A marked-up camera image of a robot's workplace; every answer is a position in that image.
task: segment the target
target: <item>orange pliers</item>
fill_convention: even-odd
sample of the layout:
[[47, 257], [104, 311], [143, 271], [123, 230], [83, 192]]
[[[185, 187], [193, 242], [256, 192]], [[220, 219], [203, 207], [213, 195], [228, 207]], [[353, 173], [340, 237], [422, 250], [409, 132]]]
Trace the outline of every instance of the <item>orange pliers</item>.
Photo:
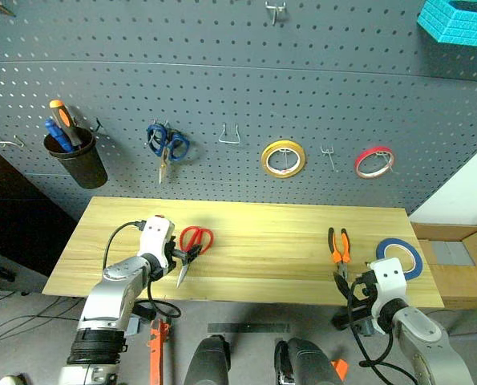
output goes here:
[[333, 262], [338, 266], [338, 274], [344, 279], [347, 279], [347, 263], [350, 262], [350, 241], [349, 234], [347, 230], [342, 229], [342, 243], [345, 248], [343, 254], [341, 254], [336, 248], [336, 237], [334, 236], [334, 228], [329, 227], [329, 233], [327, 236], [329, 242], [329, 249], [331, 250], [331, 257], [333, 257]]

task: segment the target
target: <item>pegboard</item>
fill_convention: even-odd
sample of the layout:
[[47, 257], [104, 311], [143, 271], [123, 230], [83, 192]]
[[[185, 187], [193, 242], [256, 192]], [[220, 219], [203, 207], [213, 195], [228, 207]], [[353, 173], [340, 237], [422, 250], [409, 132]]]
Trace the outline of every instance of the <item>pegboard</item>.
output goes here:
[[[73, 217], [92, 195], [412, 212], [477, 151], [477, 48], [428, 39], [421, 5], [287, 2], [272, 26], [264, 2], [8, 4], [18, 17], [0, 15], [0, 136], [26, 147], [0, 153]], [[102, 123], [102, 188], [79, 188], [42, 147], [55, 98], [80, 125]], [[192, 141], [162, 185], [144, 145], [153, 118]], [[231, 137], [239, 124], [241, 144], [218, 142], [223, 123]], [[278, 139], [308, 160], [288, 180], [259, 163]], [[394, 150], [394, 171], [359, 179], [355, 157], [379, 144]], [[338, 172], [321, 146], [333, 146]]]

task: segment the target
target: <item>red scissors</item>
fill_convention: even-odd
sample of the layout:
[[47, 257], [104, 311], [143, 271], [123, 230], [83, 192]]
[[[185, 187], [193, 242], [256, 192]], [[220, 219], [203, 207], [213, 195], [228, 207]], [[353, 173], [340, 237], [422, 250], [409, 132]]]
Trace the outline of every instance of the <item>red scissors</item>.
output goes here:
[[[184, 238], [186, 234], [190, 231], [193, 231], [192, 236], [190, 237], [190, 241], [188, 241], [188, 244], [184, 244]], [[202, 245], [203, 243], [203, 236], [207, 234], [209, 237], [209, 242], [208, 244], [200, 251], [199, 255], [203, 254], [210, 248], [210, 246], [213, 244], [213, 232], [212, 230], [202, 228], [200, 226], [189, 226], [185, 230], [181, 232], [180, 235], [180, 248], [181, 251], [189, 251], [194, 245]], [[181, 282], [184, 280], [184, 277], [187, 275], [188, 272], [188, 266], [189, 263], [186, 265], [183, 265], [181, 268], [180, 276], [177, 278], [177, 287], [180, 287]]]

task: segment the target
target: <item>black pen holder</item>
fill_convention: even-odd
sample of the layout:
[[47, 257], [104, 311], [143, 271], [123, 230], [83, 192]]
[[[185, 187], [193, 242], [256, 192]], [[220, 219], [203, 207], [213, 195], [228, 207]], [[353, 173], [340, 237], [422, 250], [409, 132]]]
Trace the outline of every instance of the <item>black pen holder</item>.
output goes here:
[[51, 136], [44, 138], [44, 147], [58, 159], [82, 188], [98, 188], [106, 183], [108, 175], [95, 147], [95, 137], [84, 128], [76, 128], [82, 141], [81, 148], [74, 152], [64, 152], [62, 146]]

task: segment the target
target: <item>red tape roll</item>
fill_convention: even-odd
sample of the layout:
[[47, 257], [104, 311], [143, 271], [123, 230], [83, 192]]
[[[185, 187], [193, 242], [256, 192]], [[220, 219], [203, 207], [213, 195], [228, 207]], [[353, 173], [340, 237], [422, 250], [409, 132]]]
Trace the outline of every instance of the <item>red tape roll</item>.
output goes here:
[[[359, 171], [359, 166], [361, 165], [361, 162], [366, 159], [369, 156], [372, 155], [381, 155], [381, 154], [387, 154], [388, 157], [390, 158], [386, 162], [386, 166], [380, 168], [377, 171], [374, 172], [361, 172]], [[383, 146], [378, 146], [378, 147], [373, 147], [368, 150], [363, 151], [361, 154], [359, 154], [358, 158], [354, 162], [354, 169], [356, 170], [356, 174], [358, 174], [359, 177], [364, 178], [364, 179], [373, 179], [373, 178], [379, 178], [381, 175], [385, 174], [388, 172], [388, 170], [391, 169], [395, 162], [395, 155], [391, 151], [391, 148], [388, 147], [383, 147]]]

